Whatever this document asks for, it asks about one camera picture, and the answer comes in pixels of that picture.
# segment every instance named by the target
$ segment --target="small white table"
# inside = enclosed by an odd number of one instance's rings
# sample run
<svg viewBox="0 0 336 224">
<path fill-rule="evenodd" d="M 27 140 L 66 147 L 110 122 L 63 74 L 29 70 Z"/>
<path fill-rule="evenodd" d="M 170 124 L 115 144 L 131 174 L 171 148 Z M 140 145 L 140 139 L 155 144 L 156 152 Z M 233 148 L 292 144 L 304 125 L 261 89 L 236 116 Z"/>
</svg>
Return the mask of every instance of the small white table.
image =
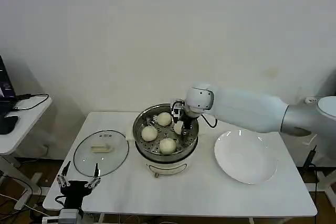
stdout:
<svg viewBox="0 0 336 224">
<path fill-rule="evenodd" d="M 60 171 L 73 162 L 74 152 L 82 140 L 101 130 L 123 132 L 130 150 L 124 163 L 83 200 L 84 212 L 100 214 L 171 215 L 208 217 L 310 217 L 316 207 L 278 133 L 263 134 L 273 150 L 278 169 L 273 178 L 261 185 L 246 185 L 235 181 L 217 165 L 214 143 L 225 131 L 237 127 L 219 122 L 211 129 L 199 119 L 199 144 L 191 167 L 173 176 L 154 176 L 146 168 L 134 146 L 132 122 L 138 113 L 91 112 L 77 135 Z M 87 180 L 71 164 L 67 178 Z M 43 207 L 59 210 L 54 201 L 60 195 L 54 180 Z"/>
<path fill-rule="evenodd" d="M 15 106 L 17 106 L 19 109 L 30 108 L 44 99 L 45 97 L 32 97 L 27 100 L 19 101 Z M 41 193 L 40 188 L 36 185 L 38 180 L 41 178 L 41 173 L 35 173 L 32 179 L 29 179 L 14 167 L 15 165 L 19 165 L 17 160 L 13 157 L 5 155 L 9 155 L 15 151 L 16 147 L 25 138 L 37 120 L 43 115 L 46 109 L 50 106 L 51 102 L 52 99 L 48 98 L 46 101 L 31 110 L 15 111 L 9 113 L 7 116 L 17 115 L 19 116 L 19 119 L 12 132 L 6 135 L 0 135 L 0 170 L 2 170 L 5 175 L 21 179 L 29 184 L 33 189 L 34 195 L 39 195 Z M 29 198 L 31 192 L 30 188 L 27 187 L 26 184 L 18 180 L 16 181 L 27 189 L 14 207 L 15 209 L 20 210 L 23 204 Z M 43 188 L 42 195 L 46 195 L 46 193 L 47 189 Z"/>
</svg>

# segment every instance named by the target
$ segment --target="computer mouse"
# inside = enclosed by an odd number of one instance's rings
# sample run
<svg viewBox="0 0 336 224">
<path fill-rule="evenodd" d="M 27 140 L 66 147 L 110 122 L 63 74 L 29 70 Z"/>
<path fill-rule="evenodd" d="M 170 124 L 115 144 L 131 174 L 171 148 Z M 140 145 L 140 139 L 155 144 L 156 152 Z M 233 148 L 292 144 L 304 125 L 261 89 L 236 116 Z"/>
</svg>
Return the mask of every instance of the computer mouse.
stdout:
<svg viewBox="0 0 336 224">
<path fill-rule="evenodd" d="M 0 135 L 5 135 L 13 131 L 19 117 L 17 115 L 0 118 Z"/>
</svg>

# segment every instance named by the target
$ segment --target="floor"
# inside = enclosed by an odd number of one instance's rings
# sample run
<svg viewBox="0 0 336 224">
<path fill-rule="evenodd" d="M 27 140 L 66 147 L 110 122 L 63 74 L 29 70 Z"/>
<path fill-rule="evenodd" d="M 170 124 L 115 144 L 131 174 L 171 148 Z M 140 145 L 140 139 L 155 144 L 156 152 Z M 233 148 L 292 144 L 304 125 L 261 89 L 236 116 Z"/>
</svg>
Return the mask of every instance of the floor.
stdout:
<svg viewBox="0 0 336 224">
<path fill-rule="evenodd" d="M 20 170 L 28 177 L 31 177 L 34 172 L 42 172 L 43 176 L 40 180 L 40 186 L 50 186 L 56 177 L 58 170 L 62 164 L 62 161 L 54 160 L 38 160 L 35 162 L 23 163 Z M 314 182 L 313 174 L 307 174 L 303 180 L 305 182 Z M 11 179 L 5 179 L 0 185 L 0 193 L 11 196 L 13 198 L 19 198 L 23 188 Z M 317 223 L 336 223 L 335 210 L 329 204 L 329 201 L 324 193 L 318 193 L 317 195 L 317 208 L 318 216 Z M 30 206 L 34 206 L 37 202 L 42 202 L 43 197 L 39 199 L 39 196 L 33 196 L 29 202 Z M 0 223 L 8 224 L 29 224 L 29 223 L 41 223 L 36 221 L 32 222 L 29 216 L 29 211 L 23 211 L 19 214 L 9 216 L 8 214 L 14 213 L 13 201 L 7 201 L 6 198 L 0 197 Z M 41 206 L 37 206 L 36 209 L 43 210 Z M 58 215 L 58 212 L 46 211 L 51 216 Z M 178 224 L 201 224 L 201 223 L 213 223 L 213 224 L 245 224 L 249 223 L 246 218 L 200 218 L 200 217 L 158 217 L 158 216 L 127 216 L 121 215 L 119 223 L 148 223 L 148 224 L 160 224 L 162 222 L 178 223 Z M 117 215 L 106 215 L 104 222 L 118 223 Z M 98 221 L 99 216 L 91 216 L 95 221 Z M 270 223 L 269 219 L 255 219 L 255 224 Z M 287 224 L 314 224 L 314 218 L 296 218 L 286 222 Z"/>
</svg>

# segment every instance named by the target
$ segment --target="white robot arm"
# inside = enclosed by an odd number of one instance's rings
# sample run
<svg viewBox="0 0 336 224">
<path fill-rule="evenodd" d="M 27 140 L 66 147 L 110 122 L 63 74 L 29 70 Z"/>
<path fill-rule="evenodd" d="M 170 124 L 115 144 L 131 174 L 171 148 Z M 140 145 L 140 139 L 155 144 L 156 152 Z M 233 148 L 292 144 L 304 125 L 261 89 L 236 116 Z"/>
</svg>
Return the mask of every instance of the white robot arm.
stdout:
<svg viewBox="0 0 336 224">
<path fill-rule="evenodd" d="M 186 129 L 188 120 L 204 113 L 260 133 L 305 136 L 314 132 L 327 138 L 336 136 L 336 97 L 322 98 L 314 105 L 288 105 L 270 95 L 196 83 L 184 101 L 172 104 L 173 119 L 184 121 Z"/>
</svg>

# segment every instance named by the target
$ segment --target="steamed bun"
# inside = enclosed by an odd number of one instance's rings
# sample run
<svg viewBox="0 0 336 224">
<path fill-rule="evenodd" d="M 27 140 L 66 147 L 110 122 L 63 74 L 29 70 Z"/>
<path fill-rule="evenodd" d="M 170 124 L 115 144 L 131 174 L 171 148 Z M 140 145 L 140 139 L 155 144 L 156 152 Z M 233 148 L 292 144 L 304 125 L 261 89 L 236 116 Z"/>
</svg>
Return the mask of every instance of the steamed bun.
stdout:
<svg viewBox="0 0 336 224">
<path fill-rule="evenodd" d="M 172 116 L 167 112 L 162 112 L 156 118 L 156 122 L 161 126 L 167 126 L 172 122 Z"/>
<path fill-rule="evenodd" d="M 159 148 L 163 154 L 173 154 L 176 151 L 176 143 L 171 138 L 165 138 L 160 141 Z"/>
<path fill-rule="evenodd" d="M 145 141 L 150 142 L 156 139 L 158 131 L 153 126 L 146 126 L 142 129 L 141 136 Z"/>
<path fill-rule="evenodd" d="M 183 121 L 178 121 L 174 124 L 174 131 L 177 135 L 180 135 L 182 132 Z"/>
</svg>

